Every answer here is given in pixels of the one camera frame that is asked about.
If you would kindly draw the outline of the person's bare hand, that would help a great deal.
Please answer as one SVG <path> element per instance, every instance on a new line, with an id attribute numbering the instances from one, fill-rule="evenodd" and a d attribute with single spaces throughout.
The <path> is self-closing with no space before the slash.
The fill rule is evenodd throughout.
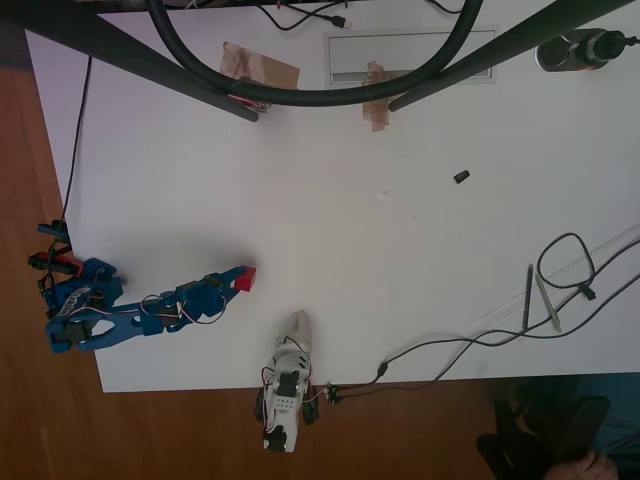
<path id="1" fill-rule="evenodd" d="M 614 462 L 596 451 L 590 451 L 580 460 L 554 465 L 543 476 L 543 480 L 618 479 L 619 473 Z"/>

